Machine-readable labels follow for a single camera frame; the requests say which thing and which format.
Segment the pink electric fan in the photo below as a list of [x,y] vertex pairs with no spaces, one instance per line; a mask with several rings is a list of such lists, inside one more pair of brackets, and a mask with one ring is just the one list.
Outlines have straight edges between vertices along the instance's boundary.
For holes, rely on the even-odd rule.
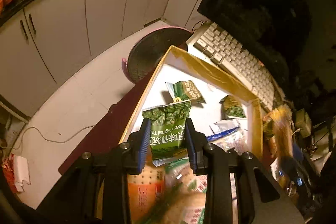
[[160,27],[145,35],[133,46],[128,58],[122,59],[125,77],[137,84],[156,68],[170,46],[186,51],[186,42],[191,36],[191,31],[176,26]]

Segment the large round cracker pack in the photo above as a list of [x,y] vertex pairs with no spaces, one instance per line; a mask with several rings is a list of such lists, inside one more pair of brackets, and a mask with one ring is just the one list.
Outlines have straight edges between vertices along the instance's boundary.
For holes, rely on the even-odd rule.
[[165,191],[145,223],[202,223],[207,176],[196,176],[188,159],[165,165]]

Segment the maroon table cloth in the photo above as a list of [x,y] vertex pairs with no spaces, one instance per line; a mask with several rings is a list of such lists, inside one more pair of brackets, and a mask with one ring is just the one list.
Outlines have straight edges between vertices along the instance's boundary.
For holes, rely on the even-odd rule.
[[98,153],[109,152],[118,145],[152,74],[152,72],[148,73],[147,76],[137,83],[116,104],[111,105],[108,113],[88,132],[86,137],[59,167],[58,172],[60,174],[65,174],[68,168],[84,152],[90,152],[96,155]]

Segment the orange soda cracker pack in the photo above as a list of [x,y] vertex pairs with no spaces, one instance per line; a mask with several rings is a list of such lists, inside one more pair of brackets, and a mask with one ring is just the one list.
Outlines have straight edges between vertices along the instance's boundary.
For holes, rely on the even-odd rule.
[[165,168],[145,165],[139,175],[127,176],[127,188],[131,221],[139,223],[164,194]]

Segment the white keyboard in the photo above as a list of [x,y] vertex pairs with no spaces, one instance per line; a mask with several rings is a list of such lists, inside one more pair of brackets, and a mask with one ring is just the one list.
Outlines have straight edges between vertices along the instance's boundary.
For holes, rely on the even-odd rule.
[[284,103],[284,93],[265,65],[216,23],[198,22],[188,52],[235,77],[257,96],[266,111]]

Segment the gold cardboard box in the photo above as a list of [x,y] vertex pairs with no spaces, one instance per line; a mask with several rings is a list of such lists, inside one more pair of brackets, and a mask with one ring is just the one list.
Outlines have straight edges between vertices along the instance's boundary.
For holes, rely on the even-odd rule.
[[230,94],[247,111],[247,147],[258,159],[262,159],[263,126],[259,99],[228,73],[175,46],[166,52],[145,84],[140,98],[135,101],[135,109],[127,120],[120,141],[126,141],[130,133],[139,129],[143,110],[171,102],[166,83],[185,80],[191,80],[206,101],[190,111],[195,129],[210,136],[213,133],[210,126],[222,119],[219,102]]

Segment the green peas bag in box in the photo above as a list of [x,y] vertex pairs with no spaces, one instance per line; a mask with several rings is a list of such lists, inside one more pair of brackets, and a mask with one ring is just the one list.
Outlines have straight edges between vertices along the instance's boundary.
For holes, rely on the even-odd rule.
[[167,90],[174,102],[190,100],[191,103],[206,103],[195,84],[188,81],[178,81],[175,84],[166,83]]

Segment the green peas snack bag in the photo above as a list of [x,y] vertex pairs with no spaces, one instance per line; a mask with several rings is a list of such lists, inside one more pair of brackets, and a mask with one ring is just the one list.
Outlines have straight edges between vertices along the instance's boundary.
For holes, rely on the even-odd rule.
[[150,120],[150,149],[155,166],[165,165],[186,156],[186,119],[191,101],[174,102],[156,106],[142,112]]

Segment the black monitor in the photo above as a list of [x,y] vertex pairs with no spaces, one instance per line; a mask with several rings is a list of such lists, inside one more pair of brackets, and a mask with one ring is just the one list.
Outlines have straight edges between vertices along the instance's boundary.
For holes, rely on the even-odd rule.
[[305,71],[335,88],[335,0],[202,0],[199,12],[288,86]]

